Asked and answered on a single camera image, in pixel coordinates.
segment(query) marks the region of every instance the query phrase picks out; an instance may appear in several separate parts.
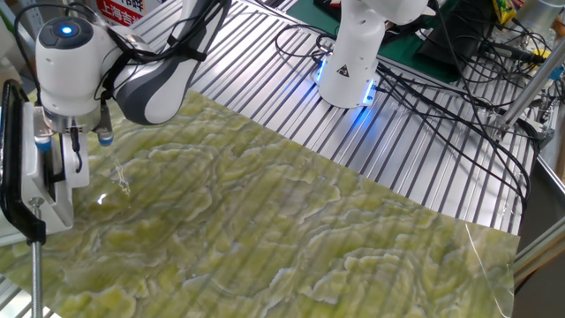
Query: table surface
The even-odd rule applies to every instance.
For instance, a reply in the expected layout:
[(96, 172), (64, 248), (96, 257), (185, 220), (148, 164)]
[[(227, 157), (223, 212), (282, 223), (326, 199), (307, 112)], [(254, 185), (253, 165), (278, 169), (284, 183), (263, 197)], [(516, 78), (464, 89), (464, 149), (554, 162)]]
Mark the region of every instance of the table surface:
[[(289, 0), (279, 8), (286, 10), (291, 5)], [(168, 1), (133, 28), (154, 49), (159, 49), (179, 19), (180, 10), (180, 0)], [(200, 65), (192, 89), (428, 208), (518, 233), (522, 218), (519, 197), (477, 164), (447, 147), (436, 132), (391, 95), (379, 93), (373, 106), (354, 110), (339, 109), (323, 101), (313, 82), (318, 68), (313, 60), (282, 56), (275, 49), (275, 36), (288, 24), (293, 24), (292, 18), (277, 17), (252, 2), (233, 0), (230, 14), (207, 60)], [(284, 33), (279, 42), (294, 54), (308, 54), (316, 50), (315, 40), (316, 34), (295, 29)], [(392, 61), (381, 62), (404, 77), (432, 85), (415, 87), (461, 117), (474, 120), (467, 102), (448, 90), (434, 88), (440, 85), (461, 90), (461, 83), (448, 86)], [(480, 63), (466, 72), (467, 78), (473, 80), (491, 74)], [(471, 89), (474, 95), (495, 104), (509, 102), (521, 91), (504, 79), (472, 85)], [(423, 102), (400, 91), (421, 112), (436, 114)], [(493, 117), (488, 113), (480, 115), (492, 123)], [(537, 114), (529, 110), (527, 115)], [(475, 162), (512, 183), (486, 140), (450, 121), (430, 118), (430, 122)], [(507, 134), (501, 144), (530, 171), (536, 159), (533, 148), (520, 135), (524, 132), (516, 133)], [(517, 167), (509, 161), (508, 164), (519, 176)], [(30, 300), (24, 291), (0, 276), (0, 318), (4, 318), (3, 314), (14, 316), (6, 315), (8, 312), (28, 316)]]

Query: transparent plastic sheet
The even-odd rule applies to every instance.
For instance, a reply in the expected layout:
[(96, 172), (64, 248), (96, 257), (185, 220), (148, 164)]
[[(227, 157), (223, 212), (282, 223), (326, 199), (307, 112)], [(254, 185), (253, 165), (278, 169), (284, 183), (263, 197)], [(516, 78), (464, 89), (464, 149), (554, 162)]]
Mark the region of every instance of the transparent plastic sheet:
[[(518, 237), (443, 216), (191, 92), (142, 127), (111, 107), (75, 226), (43, 248), (65, 317), (510, 317)], [(26, 244), (0, 273), (29, 289)]]

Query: black cover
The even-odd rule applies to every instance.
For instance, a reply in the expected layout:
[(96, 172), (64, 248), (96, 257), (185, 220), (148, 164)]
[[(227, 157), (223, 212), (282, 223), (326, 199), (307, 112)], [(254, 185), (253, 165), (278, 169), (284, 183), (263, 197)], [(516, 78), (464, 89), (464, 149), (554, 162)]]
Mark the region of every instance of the black cover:
[(459, 67), (464, 69), (466, 66), (464, 59), (471, 59), (482, 42), (481, 35), (487, 35), (492, 29), (493, 14), (491, 0), (461, 1), (450, 14), (444, 14), (449, 39), (458, 54), (457, 61), (453, 60), (449, 52), (448, 41), (441, 24), (428, 36), (417, 55), (442, 62), (454, 69), (457, 62)]
[(23, 103), (27, 96), (15, 80), (4, 83), (2, 100), (2, 177), (0, 208), (4, 216), (29, 242), (45, 244), (45, 222), (27, 208), (21, 198)]

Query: metal bar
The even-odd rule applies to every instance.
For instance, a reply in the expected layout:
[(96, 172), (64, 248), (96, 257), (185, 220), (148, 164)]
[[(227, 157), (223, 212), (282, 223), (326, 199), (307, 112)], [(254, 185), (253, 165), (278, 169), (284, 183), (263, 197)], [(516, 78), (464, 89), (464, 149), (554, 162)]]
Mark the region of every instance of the metal bar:
[(547, 83), (547, 77), (551, 72), (563, 64), (565, 61), (565, 41), (561, 41), (557, 49), (549, 56), (543, 65), (536, 72), (530, 83), (525, 87), (522, 93), (516, 98), (508, 111), (501, 117), (500, 123), (502, 128), (508, 128), (523, 115), (525, 110), (530, 106), (530, 103), (538, 96), (539, 92)]
[[(42, 198), (30, 200), (34, 215), (41, 220), (40, 205), (44, 203)], [(32, 242), (32, 317), (43, 317), (42, 293), (41, 293), (41, 242)]]

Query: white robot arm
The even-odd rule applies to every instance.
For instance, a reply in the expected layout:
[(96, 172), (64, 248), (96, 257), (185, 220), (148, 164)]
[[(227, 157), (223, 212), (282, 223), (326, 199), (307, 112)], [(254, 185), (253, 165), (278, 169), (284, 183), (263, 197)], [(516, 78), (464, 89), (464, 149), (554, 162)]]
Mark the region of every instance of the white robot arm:
[(38, 133), (35, 140), (46, 149), (50, 134), (62, 135), (70, 187), (89, 183), (86, 134), (94, 131), (104, 146), (112, 141), (100, 99), (113, 96), (125, 117), (140, 125), (172, 119), (229, 7), (230, 0), (184, 0), (181, 19), (161, 53), (125, 26), (62, 17), (41, 29), (36, 62), (44, 117), (35, 124), (45, 123), (42, 131), (49, 133)]
[[(2, 120), (22, 124), (2, 126), (0, 148), (13, 150), (4, 171), (18, 173), (0, 173), (10, 181), (0, 194), (11, 196), (0, 195), (0, 246), (44, 241), (37, 224), (48, 234), (72, 227), (72, 188), (89, 184), (87, 134), (96, 133), (103, 146), (113, 140), (105, 101), (115, 98), (125, 117), (140, 125), (172, 119), (229, 8), (230, 0), (183, 0), (160, 52), (129, 27), (101, 19), (60, 17), (43, 26), (36, 42), (39, 105), (25, 102), (15, 83), (6, 85), (3, 109), (10, 118)], [(41, 220), (30, 212), (32, 198), (44, 201)]]
[(341, 108), (373, 104), (377, 54), (385, 22), (404, 25), (417, 19), (427, 0), (342, 0), (342, 23), (334, 52), (316, 76), (321, 97)]

